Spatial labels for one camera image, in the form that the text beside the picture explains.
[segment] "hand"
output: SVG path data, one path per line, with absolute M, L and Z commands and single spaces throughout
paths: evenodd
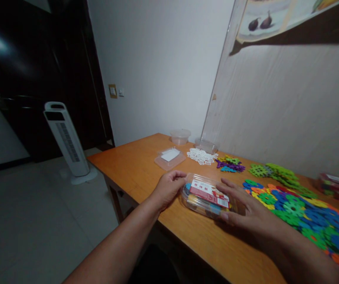
M 186 173 L 174 170 L 162 175 L 159 179 L 149 198 L 159 206 L 160 211 L 166 209 L 167 205 L 175 198 L 179 189 L 185 185 L 185 177 Z
M 226 223 L 271 239 L 278 238 L 284 230 L 291 228 L 258 200 L 244 191 L 243 188 L 225 178 L 222 178 L 221 181 L 224 184 L 217 184 L 217 189 L 230 199 L 237 199 L 246 207 L 245 216 L 234 212 L 222 213 L 221 218 Z

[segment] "picture of fruit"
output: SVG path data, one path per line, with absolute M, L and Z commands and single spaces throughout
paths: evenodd
M 311 13 L 322 11 L 323 9 L 326 9 L 328 6 L 338 1 L 339 0 L 316 0 L 313 6 L 313 11 Z
M 267 29 L 271 26 L 271 23 L 272 23 L 272 18 L 271 18 L 271 14 L 270 12 L 268 11 L 268 18 L 266 18 L 260 25 L 260 28 L 261 29 Z
M 257 18 L 257 19 L 255 19 L 255 20 L 253 20 L 252 22 L 250 22 L 250 24 L 248 25 L 248 29 L 249 29 L 250 31 L 256 30 L 257 26 L 259 25 L 259 22 L 258 22 L 259 19 L 260 19 L 260 18 Z

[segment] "light switch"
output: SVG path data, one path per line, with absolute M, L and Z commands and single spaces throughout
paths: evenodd
M 111 84 L 108 85 L 109 87 L 109 95 L 112 99 L 116 99 L 117 98 L 117 92 L 115 90 L 115 84 Z
M 123 88 L 122 89 L 118 89 L 118 95 L 120 97 L 124 97 L 125 96 Z

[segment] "white paper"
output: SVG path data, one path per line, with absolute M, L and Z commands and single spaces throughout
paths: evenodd
M 162 153 L 162 159 L 166 160 L 167 162 L 171 161 L 172 159 L 176 158 L 177 155 L 180 154 L 179 150 L 176 149 L 170 149 L 167 151 L 164 151 Z

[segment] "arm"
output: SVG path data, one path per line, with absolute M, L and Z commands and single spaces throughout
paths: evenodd
M 259 242 L 276 251 L 271 256 L 281 273 L 293 283 L 339 283 L 339 266 L 302 234 L 266 209 L 258 200 L 227 179 L 217 188 L 246 207 L 246 215 L 222 213 L 230 225 L 252 232 Z
M 107 236 L 64 284 L 126 283 L 160 213 L 185 184 L 186 174 L 164 174 L 153 193 Z

